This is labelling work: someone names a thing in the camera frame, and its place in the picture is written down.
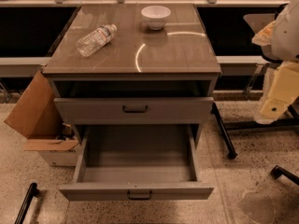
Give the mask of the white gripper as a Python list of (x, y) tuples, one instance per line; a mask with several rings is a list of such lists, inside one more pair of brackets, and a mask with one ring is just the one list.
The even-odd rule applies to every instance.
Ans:
[(253, 116), (263, 125), (277, 121), (299, 97), (299, 0), (291, 0), (277, 16), (271, 50), (284, 62), (264, 75), (263, 96)]

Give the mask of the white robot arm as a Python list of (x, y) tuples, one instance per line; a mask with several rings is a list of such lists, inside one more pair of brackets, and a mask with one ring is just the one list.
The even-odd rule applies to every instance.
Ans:
[(291, 0), (252, 43), (269, 45), (272, 55), (281, 61), (276, 70), (266, 72), (263, 96), (254, 114), (257, 123), (270, 124), (299, 97), (299, 0)]

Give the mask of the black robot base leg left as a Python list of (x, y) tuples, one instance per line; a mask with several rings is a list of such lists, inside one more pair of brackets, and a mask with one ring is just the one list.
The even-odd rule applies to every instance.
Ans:
[(36, 182), (31, 183), (23, 199), (20, 211), (15, 219), (14, 224), (23, 224), (23, 221), (30, 207), (31, 201), (38, 193), (39, 190), (37, 189), (37, 183)]

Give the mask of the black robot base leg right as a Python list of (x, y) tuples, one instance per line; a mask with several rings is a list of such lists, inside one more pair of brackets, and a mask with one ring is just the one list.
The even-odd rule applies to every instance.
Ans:
[(278, 179), (282, 175), (287, 177), (291, 180), (291, 182), (295, 183), (296, 185), (299, 185), (299, 177), (297, 175), (294, 175), (293, 173), (289, 172), (288, 170), (280, 167), (279, 165), (276, 165), (270, 172), (270, 175), (274, 179)]

